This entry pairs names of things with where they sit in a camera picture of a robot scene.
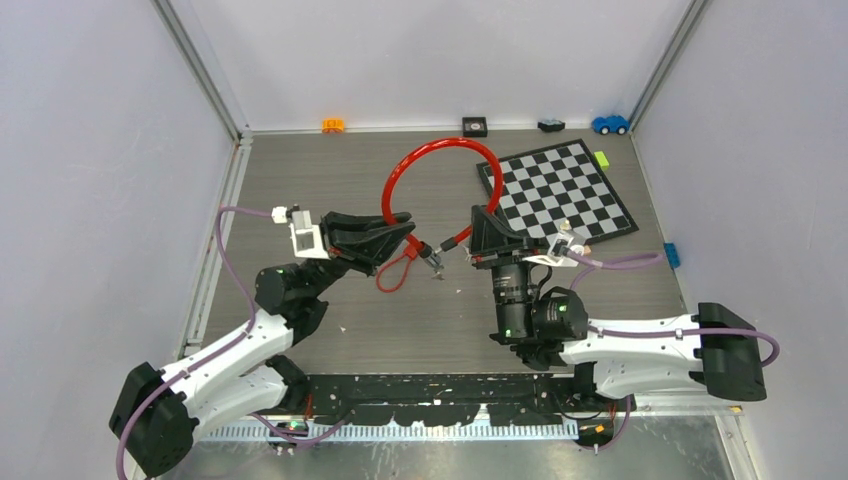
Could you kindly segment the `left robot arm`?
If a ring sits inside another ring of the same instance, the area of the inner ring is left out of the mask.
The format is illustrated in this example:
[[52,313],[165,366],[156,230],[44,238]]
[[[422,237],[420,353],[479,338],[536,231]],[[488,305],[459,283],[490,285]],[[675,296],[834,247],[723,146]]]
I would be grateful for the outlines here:
[[128,459],[158,477],[221,426],[272,408],[298,412],[310,381],[285,353],[321,325],[329,307],[322,294],[350,272],[375,275],[415,229],[408,212],[329,212],[313,222],[298,207],[239,211],[285,226],[297,260],[257,274],[245,295],[248,318],[230,333],[161,368],[144,362],[127,374],[109,419],[120,479]]

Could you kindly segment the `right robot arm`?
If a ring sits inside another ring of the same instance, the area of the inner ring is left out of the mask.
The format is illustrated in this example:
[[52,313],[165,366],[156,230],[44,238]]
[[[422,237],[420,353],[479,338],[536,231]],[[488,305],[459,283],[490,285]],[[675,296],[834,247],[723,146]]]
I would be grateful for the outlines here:
[[653,320],[591,317],[573,287],[543,289],[532,279],[582,265],[587,273],[648,266],[655,257],[598,261],[584,237],[564,223],[550,241],[512,229],[483,206],[471,210],[469,255],[490,273],[496,330],[491,339],[527,367],[573,369],[571,397],[584,410],[608,399],[701,388],[729,401],[767,397],[763,370],[781,353],[778,341],[720,303],[702,302],[693,314]]

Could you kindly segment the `red cable padlock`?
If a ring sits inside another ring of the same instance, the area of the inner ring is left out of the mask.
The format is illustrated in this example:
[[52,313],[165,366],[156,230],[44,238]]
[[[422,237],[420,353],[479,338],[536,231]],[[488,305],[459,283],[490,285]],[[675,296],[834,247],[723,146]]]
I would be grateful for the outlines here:
[[418,252],[412,246],[407,246],[402,253],[379,268],[376,277],[376,288],[382,293],[393,293],[405,283],[410,267],[418,257]]

